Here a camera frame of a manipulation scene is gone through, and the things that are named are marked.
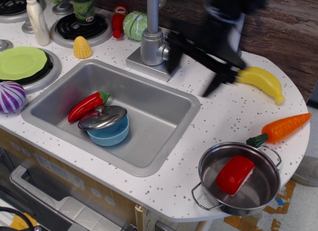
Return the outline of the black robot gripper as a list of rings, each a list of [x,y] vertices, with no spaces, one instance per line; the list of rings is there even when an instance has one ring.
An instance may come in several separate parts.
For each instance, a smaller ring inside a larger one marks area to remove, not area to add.
[[[230,33],[237,19],[206,16],[202,24],[178,18],[172,18],[170,22],[172,31],[166,36],[169,46],[166,68],[170,74],[179,66],[182,55],[186,54],[216,73],[203,97],[207,97],[222,83],[236,81],[236,71],[232,68],[246,67],[237,50],[230,45]]]

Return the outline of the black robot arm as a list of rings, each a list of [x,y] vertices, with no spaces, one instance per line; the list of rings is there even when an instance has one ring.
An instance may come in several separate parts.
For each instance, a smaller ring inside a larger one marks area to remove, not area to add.
[[[204,3],[207,15],[201,25],[173,19],[174,29],[166,36],[169,46],[168,72],[172,73],[182,55],[186,54],[216,74],[203,97],[222,83],[235,82],[238,74],[232,68],[244,69],[246,63],[231,48],[230,31],[242,14],[264,8],[266,1],[207,0]]]

